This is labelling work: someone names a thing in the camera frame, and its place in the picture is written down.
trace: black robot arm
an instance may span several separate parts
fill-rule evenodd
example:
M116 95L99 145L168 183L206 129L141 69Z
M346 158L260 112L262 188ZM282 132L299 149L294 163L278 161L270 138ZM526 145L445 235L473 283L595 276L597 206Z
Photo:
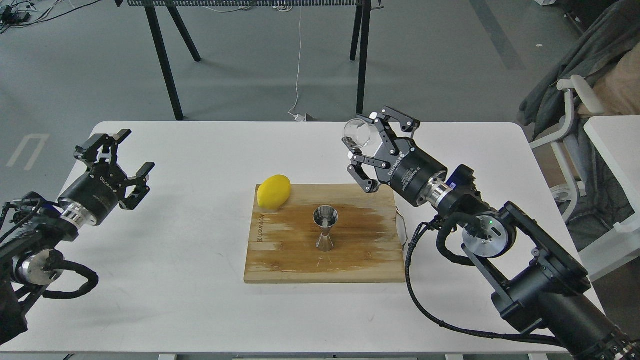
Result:
M640 359L640 347L584 296L591 287L584 267L514 204L507 202L496 210L485 203L470 168L460 165L446 179L447 169L413 141L413 132L420 122L388 107L370 118L358 118L374 124L383 142L376 154L367 158L359 156L354 139L348 136L342 139L353 155L348 171L356 182L366 192L378 189L367 188L370 183L387 184L411 205L428 202L438 213L434 221L423 223L416 230L406 258L407 286L423 314L439 326L469 335L561 345L576 359ZM412 137L398 138L388 124L390 121L398 121ZM374 165L377 180L369 179L362 169L362 165L372 163L380 164ZM445 244L457 226L463 228L462 249L466 257L453 254ZM529 266L509 280L490 259L512 247L516 229L530 237L535 248ZM500 316L520 335L460 329L435 318L419 304L413 294L409 268L413 250L427 230L438 231L436 247L447 259L478 268L495 290L492 300ZM545 328L556 338L531 334Z
M10 210L15 225L0 237L0 345L27 331L26 314L40 298L75 299L98 285L98 275L84 265L65 260L55 249L61 241L74 241L85 224L99 225L116 204L134 209L149 192L148 174L154 163L145 163L134 177L117 164L118 145L131 134L93 135L74 157L86 172L58 199L45 200L35 192L7 202L0 213L0 228ZM127 188L133 186L129 196ZM76 291L47 288L70 270L86 278ZM20 286L14 291L13 285Z

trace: cocktail jigger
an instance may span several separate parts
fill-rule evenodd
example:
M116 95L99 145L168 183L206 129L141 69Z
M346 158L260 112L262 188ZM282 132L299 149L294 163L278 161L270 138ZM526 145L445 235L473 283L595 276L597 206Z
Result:
M329 205L322 205L314 211L314 222L320 227L322 233L316 242L316 247L320 251L333 249L333 242L329 231L338 222L338 211Z

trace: yellow lemon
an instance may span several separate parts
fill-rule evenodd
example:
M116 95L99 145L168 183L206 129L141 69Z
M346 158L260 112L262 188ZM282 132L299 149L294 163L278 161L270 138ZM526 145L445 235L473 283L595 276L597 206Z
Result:
M277 210L291 195L291 182L284 175L274 175L258 187L258 206L268 210Z

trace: white table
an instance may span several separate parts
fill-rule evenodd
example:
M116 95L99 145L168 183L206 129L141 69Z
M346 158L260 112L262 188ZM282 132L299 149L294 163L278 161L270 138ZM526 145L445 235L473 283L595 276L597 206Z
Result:
M116 209L59 249L100 284L77 300L42 299L29 331L7 352L219 353L234 357L561 352L557 347L474 338L444 330L415 308L406 285L245 284L255 185L274 174L293 183L354 183L344 123L103 122L94 133L132 129L120 146L129 174L155 161L151 192L134 211ZM483 198L518 204L570 254L577 252L522 130L514 124L424 123L417 143L449 167L476 170ZM83 171L77 164L65 186ZM408 231L435 211L400 197ZM475 269L449 263L428 233L414 253L417 296L461 327L514 333ZM458 254L460 233L448 242ZM509 278L531 260L519 237L495 264ZM77 286L65 274L53 288ZM595 292L587 296L599 306Z
M636 212L580 251L591 278L599 279L640 255L640 116L592 117L584 130Z

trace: wooden cutting board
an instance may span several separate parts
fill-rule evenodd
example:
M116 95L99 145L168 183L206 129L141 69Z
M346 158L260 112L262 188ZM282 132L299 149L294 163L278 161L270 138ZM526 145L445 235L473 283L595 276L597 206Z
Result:
M316 249L320 229L313 212L338 211L334 248ZM364 193L357 184L294 184L276 213L253 203L246 283L403 282L403 252L393 191Z

